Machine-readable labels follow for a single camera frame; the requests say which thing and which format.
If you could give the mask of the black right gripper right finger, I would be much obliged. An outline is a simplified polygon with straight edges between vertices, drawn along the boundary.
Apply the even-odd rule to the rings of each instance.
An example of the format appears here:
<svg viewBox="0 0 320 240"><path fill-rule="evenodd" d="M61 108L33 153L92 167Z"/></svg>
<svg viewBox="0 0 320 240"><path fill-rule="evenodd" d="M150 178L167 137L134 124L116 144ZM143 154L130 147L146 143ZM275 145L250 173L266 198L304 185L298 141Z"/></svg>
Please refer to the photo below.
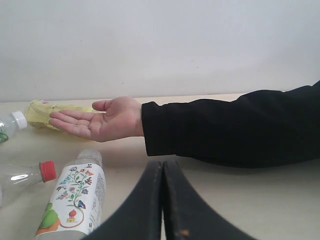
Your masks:
<svg viewBox="0 0 320 240"><path fill-rule="evenodd" d="M163 164L165 236L168 240L253 240L213 210L174 160Z"/></svg>

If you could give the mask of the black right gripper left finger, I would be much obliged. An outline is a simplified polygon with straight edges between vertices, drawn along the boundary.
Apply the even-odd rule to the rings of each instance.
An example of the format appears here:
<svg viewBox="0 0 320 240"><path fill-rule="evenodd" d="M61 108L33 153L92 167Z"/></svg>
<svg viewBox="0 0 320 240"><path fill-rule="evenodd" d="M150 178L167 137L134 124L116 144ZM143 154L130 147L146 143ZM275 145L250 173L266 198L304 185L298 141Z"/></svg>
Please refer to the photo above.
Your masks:
<svg viewBox="0 0 320 240"><path fill-rule="evenodd" d="M159 240L162 229L160 161L150 161L121 206L85 240Z"/></svg>

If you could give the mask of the black sleeved forearm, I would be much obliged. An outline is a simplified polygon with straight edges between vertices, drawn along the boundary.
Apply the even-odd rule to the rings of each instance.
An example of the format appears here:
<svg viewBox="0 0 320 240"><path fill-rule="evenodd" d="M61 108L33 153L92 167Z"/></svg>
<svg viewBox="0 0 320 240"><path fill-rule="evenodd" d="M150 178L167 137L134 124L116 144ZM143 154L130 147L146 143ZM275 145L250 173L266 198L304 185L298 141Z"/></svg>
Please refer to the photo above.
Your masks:
<svg viewBox="0 0 320 240"><path fill-rule="evenodd" d="M258 90L233 101L199 99L141 109L146 153L236 168L320 157L320 85Z"/></svg>

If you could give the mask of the person's open bare hand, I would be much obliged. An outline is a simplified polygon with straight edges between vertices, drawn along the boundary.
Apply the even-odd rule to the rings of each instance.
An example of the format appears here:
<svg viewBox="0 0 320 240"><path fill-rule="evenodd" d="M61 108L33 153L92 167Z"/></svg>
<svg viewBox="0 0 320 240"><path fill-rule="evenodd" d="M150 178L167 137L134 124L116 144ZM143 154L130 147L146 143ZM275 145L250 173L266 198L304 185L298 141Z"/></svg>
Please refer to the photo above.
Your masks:
<svg viewBox="0 0 320 240"><path fill-rule="evenodd" d="M117 97L92 104L96 112L61 110L49 123L69 134L96 142L142 137L142 105L132 97Z"/></svg>

